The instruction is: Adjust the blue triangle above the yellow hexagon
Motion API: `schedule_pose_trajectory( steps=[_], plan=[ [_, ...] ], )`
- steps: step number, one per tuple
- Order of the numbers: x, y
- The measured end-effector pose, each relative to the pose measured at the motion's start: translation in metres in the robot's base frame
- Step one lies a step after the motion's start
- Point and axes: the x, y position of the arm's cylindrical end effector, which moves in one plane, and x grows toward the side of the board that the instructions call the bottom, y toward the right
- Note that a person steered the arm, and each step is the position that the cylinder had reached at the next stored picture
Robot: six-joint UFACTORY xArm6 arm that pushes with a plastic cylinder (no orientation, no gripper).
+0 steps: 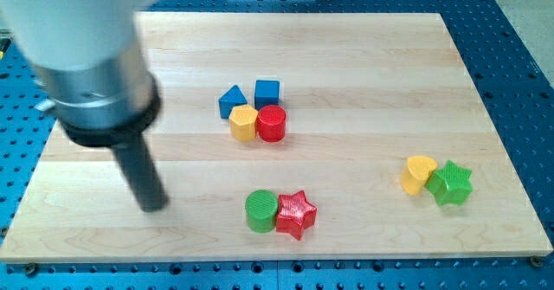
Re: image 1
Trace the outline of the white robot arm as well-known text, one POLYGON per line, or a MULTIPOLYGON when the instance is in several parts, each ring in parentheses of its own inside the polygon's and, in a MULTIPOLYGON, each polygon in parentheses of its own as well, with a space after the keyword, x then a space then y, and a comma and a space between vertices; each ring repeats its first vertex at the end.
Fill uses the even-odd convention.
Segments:
POLYGON ((73 141, 140 136, 160 98, 134 26, 157 0, 1 0, 1 15, 48 94, 43 108, 73 141))

